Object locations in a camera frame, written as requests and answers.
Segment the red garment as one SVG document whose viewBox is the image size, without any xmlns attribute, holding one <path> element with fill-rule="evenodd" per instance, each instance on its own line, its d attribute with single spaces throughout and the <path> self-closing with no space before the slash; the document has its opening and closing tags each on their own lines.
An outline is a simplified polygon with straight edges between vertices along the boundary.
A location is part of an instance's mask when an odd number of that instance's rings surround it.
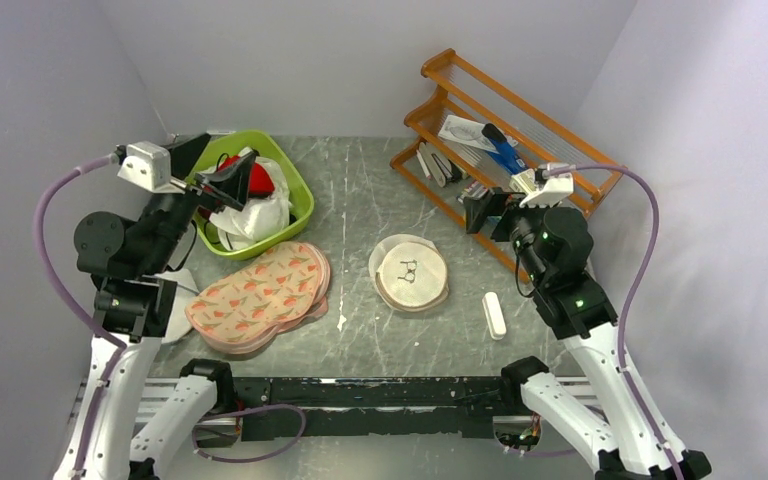
<svg viewBox="0 0 768 480">
<path fill-rule="evenodd" d="M 224 158 L 217 166 L 218 171 L 227 170 L 241 162 L 240 156 Z M 265 199 L 275 191 L 275 185 L 266 169 L 258 163 L 252 167 L 252 173 L 248 180 L 248 196 L 257 199 Z"/>
</svg>

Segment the white satin bra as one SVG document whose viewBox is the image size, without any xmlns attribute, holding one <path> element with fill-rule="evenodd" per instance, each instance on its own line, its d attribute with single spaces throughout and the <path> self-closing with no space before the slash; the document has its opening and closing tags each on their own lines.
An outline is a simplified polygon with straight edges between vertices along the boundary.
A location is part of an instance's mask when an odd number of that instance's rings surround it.
<svg viewBox="0 0 768 480">
<path fill-rule="evenodd" d="M 244 147 L 238 155 L 243 156 L 253 149 Z M 213 172 L 218 164 L 229 156 L 223 154 L 214 167 L 203 172 Z M 228 250 L 243 249 L 260 242 L 289 226 L 290 215 L 289 188 L 281 167 L 272 159 L 257 155 L 256 163 L 261 164 L 270 175 L 275 191 L 265 199 L 248 197 L 242 211 L 224 209 L 222 212 L 206 211 L 203 216 L 214 225 L 221 235 L 220 244 Z"/>
</svg>

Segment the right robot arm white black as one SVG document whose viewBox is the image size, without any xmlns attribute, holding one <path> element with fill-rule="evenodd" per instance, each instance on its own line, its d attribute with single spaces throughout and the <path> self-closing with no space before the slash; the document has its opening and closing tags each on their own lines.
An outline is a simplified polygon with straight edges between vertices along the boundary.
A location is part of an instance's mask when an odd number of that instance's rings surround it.
<svg viewBox="0 0 768 480">
<path fill-rule="evenodd" d="M 523 206 L 518 196 L 498 188 L 465 198 L 463 205 L 469 234 L 498 218 L 492 240 L 511 243 L 532 284 L 529 298 L 582 369 L 602 412 L 572 396 L 534 356 L 503 368 L 502 406 L 547 421 L 597 479 L 710 475 L 705 453 L 688 448 L 655 406 L 627 352 L 613 305 L 586 269 L 593 239 L 582 213 L 566 206 Z"/>
</svg>

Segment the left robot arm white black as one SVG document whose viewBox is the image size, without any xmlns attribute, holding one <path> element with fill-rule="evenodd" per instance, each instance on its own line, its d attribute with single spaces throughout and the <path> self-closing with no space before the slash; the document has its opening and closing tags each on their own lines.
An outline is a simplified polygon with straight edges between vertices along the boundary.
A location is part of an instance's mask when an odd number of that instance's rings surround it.
<svg viewBox="0 0 768 480">
<path fill-rule="evenodd" d="M 168 145 L 135 142 L 75 168 L 71 179 L 115 165 L 124 180 L 152 193 L 131 220 L 97 211 L 74 230 L 77 267 L 96 293 L 91 311 L 70 295 L 53 269 L 58 295 L 91 330 L 91 362 L 58 479 L 160 479 L 204 420 L 238 419 L 242 404 L 230 366 L 195 359 L 144 425 L 137 416 L 150 366 L 173 311 L 177 285 L 165 278 L 170 259 L 201 207 L 219 210 L 233 199 L 204 181 L 187 181 L 210 142 L 203 133 Z"/>
</svg>

